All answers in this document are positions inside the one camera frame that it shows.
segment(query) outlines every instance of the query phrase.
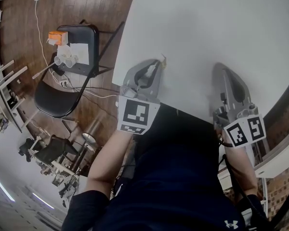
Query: white table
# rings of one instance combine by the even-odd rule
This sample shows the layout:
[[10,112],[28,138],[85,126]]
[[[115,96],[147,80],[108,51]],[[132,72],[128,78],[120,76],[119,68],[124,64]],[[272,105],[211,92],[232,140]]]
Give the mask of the white table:
[[212,122],[210,107],[221,102],[211,74],[221,62],[265,115],[289,85],[289,0],[133,0],[112,82],[161,54],[161,102]]

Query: orange box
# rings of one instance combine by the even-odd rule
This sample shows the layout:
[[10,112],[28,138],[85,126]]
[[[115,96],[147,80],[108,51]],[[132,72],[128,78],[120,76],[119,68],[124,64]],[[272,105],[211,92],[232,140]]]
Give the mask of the orange box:
[[48,34],[49,43],[56,40],[54,44],[56,45],[66,45],[68,44],[68,32],[64,31],[53,31]]

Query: fluorescent light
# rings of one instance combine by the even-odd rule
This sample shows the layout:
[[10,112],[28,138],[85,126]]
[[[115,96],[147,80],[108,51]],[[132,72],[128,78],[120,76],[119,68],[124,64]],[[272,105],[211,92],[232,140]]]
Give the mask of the fluorescent light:
[[1,182],[0,182],[0,187],[1,187],[1,189],[4,191],[4,193],[8,196],[8,198],[9,198],[11,201],[15,202],[15,200],[12,198],[12,196],[10,196],[10,194],[9,194],[9,193],[5,190],[5,188],[2,186]]
[[54,209],[54,207],[52,207],[51,205],[49,205],[48,203],[46,203],[44,200],[42,200],[39,196],[37,196],[35,193],[32,193],[34,196],[36,196],[38,199],[40,199],[44,204],[48,205],[51,209]]

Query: shirt sleeve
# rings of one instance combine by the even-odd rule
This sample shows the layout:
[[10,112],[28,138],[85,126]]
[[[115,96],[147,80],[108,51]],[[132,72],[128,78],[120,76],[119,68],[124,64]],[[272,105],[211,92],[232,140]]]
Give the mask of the shirt sleeve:
[[[241,213],[245,220],[245,226],[246,227],[259,227],[263,225],[263,222],[267,220],[267,217],[264,213],[263,207],[261,205],[260,200],[256,195],[248,195],[248,199],[243,198],[239,201],[239,203],[236,205],[236,208]],[[256,212],[252,211],[250,202],[255,207]]]
[[104,213],[109,199],[99,191],[87,191],[72,198],[62,231],[88,231]]

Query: wooden floor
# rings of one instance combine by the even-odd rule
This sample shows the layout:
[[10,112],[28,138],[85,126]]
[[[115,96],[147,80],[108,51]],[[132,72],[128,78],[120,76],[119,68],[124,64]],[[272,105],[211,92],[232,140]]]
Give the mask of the wooden floor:
[[[50,61],[52,53],[56,51],[54,46],[46,43],[48,32],[57,29],[61,25],[79,24],[82,19],[95,24],[99,30],[114,31],[121,21],[126,20],[131,2],[132,0],[39,0],[37,3],[37,14],[47,61]],[[0,24],[1,60],[3,64],[8,63],[10,60],[15,60],[13,67],[10,67],[6,73],[28,66],[28,71],[20,77],[21,84],[13,82],[11,88],[20,97],[26,97],[26,102],[21,105],[20,109],[24,111],[26,116],[30,116],[36,110],[33,96],[39,81],[39,77],[32,80],[32,76],[46,66],[39,43],[37,20],[35,18],[35,2],[34,0],[3,0],[0,3],[0,9],[3,11]],[[114,66],[121,34],[122,32],[118,34],[111,47],[107,50],[101,65]],[[101,36],[100,40],[101,49],[107,42],[108,36],[104,38]],[[111,71],[91,79],[90,86],[118,90],[118,87],[111,83],[112,75]],[[56,86],[49,72],[47,81]],[[95,92],[103,96],[114,94],[105,90],[95,90]],[[89,94],[86,96],[106,110],[106,112],[83,97],[70,116],[79,121],[82,130],[85,130],[97,115],[102,116],[102,126],[95,136],[97,142],[100,145],[104,145],[116,128],[116,98],[99,99]],[[46,129],[50,134],[61,137],[67,136],[60,120],[51,118],[42,112],[39,112],[34,118],[34,122],[38,127]],[[31,124],[29,124],[29,129],[36,134],[39,133],[39,130]]]

